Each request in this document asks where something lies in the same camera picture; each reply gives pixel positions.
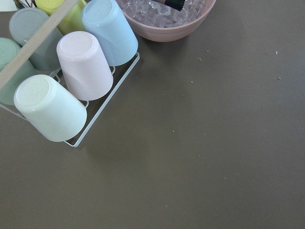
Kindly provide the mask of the blue cup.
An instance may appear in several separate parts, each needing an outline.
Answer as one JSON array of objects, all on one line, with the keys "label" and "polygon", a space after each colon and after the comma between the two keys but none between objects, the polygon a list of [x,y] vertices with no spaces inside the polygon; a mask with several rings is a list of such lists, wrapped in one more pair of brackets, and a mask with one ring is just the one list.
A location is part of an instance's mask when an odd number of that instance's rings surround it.
[{"label": "blue cup", "polygon": [[99,41],[110,66],[123,65],[137,53],[138,40],[116,1],[91,0],[82,10],[82,23]]}]

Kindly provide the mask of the white cup rack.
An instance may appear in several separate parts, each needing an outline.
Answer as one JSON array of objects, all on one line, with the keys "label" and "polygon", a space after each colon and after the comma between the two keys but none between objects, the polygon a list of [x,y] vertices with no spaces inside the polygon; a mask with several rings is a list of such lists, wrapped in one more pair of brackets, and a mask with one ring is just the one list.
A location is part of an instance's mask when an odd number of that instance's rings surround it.
[{"label": "white cup rack", "polygon": [[[98,119],[102,111],[105,109],[107,104],[110,102],[112,97],[115,95],[117,90],[120,88],[121,84],[124,82],[129,73],[136,66],[138,61],[140,60],[139,52],[133,56],[133,58],[128,61],[126,64],[110,67],[113,76],[113,85],[111,90],[102,98],[94,100],[94,101],[82,101],[80,102],[85,106],[87,111],[87,120],[83,127],[83,129],[73,138],[64,141],[67,145],[77,148],[80,143],[83,141],[84,137],[87,135],[91,127],[94,125],[95,121]],[[60,85],[67,89],[66,82],[63,77],[62,70],[55,70],[53,72],[46,72],[50,77],[55,79]],[[14,114],[15,116],[26,120],[27,119],[16,109],[14,105],[6,105],[4,103],[0,103],[0,107],[7,112]]]}]

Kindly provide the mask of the grey cup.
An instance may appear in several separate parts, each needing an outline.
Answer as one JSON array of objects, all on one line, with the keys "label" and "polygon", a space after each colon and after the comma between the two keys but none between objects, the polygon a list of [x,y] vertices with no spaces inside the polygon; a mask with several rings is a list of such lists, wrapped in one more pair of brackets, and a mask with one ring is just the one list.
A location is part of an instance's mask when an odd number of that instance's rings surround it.
[{"label": "grey cup", "polygon": [[[10,19],[10,34],[23,47],[48,19],[48,14],[38,8],[18,10]],[[35,40],[41,42],[38,47],[33,49],[33,54],[30,57],[30,62],[36,70],[51,72],[60,68],[56,48],[61,38],[62,34],[59,29],[54,28],[47,37],[43,38],[40,35]]]}]

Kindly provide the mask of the pink cup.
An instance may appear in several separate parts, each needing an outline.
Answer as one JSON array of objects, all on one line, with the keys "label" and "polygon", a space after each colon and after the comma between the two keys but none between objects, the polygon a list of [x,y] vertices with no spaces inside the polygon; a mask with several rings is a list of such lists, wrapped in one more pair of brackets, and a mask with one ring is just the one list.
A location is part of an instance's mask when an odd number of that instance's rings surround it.
[{"label": "pink cup", "polygon": [[66,34],[57,44],[57,55],[68,90],[77,99],[97,100],[111,90],[112,72],[92,34],[85,31]]}]

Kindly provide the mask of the white cup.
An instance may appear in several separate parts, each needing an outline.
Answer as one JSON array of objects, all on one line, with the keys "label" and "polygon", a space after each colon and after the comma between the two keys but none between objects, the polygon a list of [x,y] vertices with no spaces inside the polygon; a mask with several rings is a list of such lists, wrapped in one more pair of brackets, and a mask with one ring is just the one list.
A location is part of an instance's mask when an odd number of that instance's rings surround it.
[{"label": "white cup", "polygon": [[85,106],[56,80],[44,74],[31,76],[18,86],[14,105],[53,142],[75,137],[87,120]]}]

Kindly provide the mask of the pink bowl with ice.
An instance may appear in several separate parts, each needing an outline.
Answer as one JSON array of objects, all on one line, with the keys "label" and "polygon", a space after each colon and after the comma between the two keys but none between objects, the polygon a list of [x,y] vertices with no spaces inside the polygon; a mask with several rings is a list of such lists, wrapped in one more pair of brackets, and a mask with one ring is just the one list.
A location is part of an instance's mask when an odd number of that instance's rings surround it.
[{"label": "pink bowl with ice", "polygon": [[185,0],[181,11],[154,0],[118,0],[117,3],[137,35],[154,42],[172,42],[195,31],[216,1]]}]

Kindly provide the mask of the yellow cup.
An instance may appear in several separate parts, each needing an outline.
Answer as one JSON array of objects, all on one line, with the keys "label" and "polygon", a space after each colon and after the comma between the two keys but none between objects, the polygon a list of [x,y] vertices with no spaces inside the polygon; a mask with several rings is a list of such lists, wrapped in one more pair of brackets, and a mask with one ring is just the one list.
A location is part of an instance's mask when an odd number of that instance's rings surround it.
[{"label": "yellow cup", "polygon": [[[63,2],[63,0],[36,0],[35,4],[39,9],[51,16]],[[85,31],[81,15],[86,4],[86,1],[79,0],[58,24],[57,28],[62,35],[66,35],[73,31]]]}]

